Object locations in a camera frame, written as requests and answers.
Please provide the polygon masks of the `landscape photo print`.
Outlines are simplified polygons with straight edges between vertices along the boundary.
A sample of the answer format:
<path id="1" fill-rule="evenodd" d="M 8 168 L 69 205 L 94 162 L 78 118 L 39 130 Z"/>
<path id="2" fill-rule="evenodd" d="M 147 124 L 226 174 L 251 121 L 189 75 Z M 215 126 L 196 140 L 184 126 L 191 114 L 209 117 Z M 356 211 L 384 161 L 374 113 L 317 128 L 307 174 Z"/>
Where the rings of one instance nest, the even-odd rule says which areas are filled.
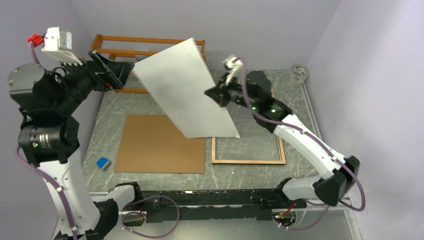
<path id="1" fill-rule="evenodd" d="M 228 110 L 205 95 L 215 82 L 193 38 L 135 63 L 132 71 L 186 138 L 240 137 Z"/>

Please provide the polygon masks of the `brown backing board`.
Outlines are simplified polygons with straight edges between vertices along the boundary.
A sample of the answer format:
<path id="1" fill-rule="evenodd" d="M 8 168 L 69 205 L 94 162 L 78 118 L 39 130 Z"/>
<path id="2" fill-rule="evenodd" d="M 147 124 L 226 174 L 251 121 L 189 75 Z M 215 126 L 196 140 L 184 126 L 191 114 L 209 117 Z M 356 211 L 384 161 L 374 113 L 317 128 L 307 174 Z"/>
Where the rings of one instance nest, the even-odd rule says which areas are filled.
<path id="1" fill-rule="evenodd" d="M 115 173 L 203 174 L 204 138 L 186 138 L 166 115 L 129 114 Z"/>

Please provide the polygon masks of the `picture frame black and wood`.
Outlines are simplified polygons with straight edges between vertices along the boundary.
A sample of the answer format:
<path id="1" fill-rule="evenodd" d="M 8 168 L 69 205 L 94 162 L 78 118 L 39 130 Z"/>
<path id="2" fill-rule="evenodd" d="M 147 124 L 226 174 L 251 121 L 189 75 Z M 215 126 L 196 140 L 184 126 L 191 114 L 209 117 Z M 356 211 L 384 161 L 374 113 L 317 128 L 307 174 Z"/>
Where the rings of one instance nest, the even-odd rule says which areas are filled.
<path id="1" fill-rule="evenodd" d="M 239 137 L 212 137 L 212 164 L 283 166 L 287 163 L 280 137 L 257 124 L 248 109 L 232 102 L 226 109 Z"/>

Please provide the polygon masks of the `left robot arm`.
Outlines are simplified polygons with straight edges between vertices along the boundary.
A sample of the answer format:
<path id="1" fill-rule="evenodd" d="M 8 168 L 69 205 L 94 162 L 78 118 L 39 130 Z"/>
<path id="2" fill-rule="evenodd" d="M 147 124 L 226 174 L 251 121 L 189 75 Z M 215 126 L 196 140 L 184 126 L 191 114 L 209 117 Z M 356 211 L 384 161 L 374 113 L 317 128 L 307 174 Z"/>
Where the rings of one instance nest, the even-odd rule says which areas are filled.
<path id="1" fill-rule="evenodd" d="M 89 60 L 61 63 L 63 74 L 27 63 L 8 76 L 10 97 L 23 120 L 18 135 L 18 160 L 46 182 L 59 214 L 57 240 L 102 240 L 117 225 L 124 207 L 137 210 L 143 196 L 137 182 L 117 184 L 92 199 L 82 171 L 75 110 L 93 91 L 121 90 L 134 63 L 115 61 L 92 50 Z"/>

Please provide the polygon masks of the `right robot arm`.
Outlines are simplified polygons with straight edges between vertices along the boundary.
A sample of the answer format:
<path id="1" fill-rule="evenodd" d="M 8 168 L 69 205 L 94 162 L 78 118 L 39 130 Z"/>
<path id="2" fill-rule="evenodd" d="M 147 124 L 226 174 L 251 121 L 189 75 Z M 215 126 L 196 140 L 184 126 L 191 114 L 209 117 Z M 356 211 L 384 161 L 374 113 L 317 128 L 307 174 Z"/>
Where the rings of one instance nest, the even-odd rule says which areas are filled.
<path id="1" fill-rule="evenodd" d="M 256 123 L 294 147 L 318 172 L 300 179 L 286 178 L 275 189 L 275 202 L 282 208 L 300 199 L 319 199 L 336 206 L 358 179 L 360 161 L 345 157 L 319 139 L 283 102 L 272 95 L 272 83 L 263 71 L 252 71 L 241 83 L 225 73 L 216 86 L 205 90 L 220 107 L 234 103 L 245 107 Z"/>

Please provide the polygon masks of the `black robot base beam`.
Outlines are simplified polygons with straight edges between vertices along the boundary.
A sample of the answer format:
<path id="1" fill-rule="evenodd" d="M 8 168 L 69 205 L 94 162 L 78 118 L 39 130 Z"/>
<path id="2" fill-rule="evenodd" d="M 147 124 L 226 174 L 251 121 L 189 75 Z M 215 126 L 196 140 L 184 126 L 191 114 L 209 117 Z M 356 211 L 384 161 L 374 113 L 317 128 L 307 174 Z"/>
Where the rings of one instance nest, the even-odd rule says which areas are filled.
<path id="1" fill-rule="evenodd" d="M 125 203 L 124 212 L 144 212 L 147 223 L 188 220 L 256 219 L 270 221 L 279 212 L 305 209 L 304 200 L 290 200 L 281 188 L 142 190 Z"/>

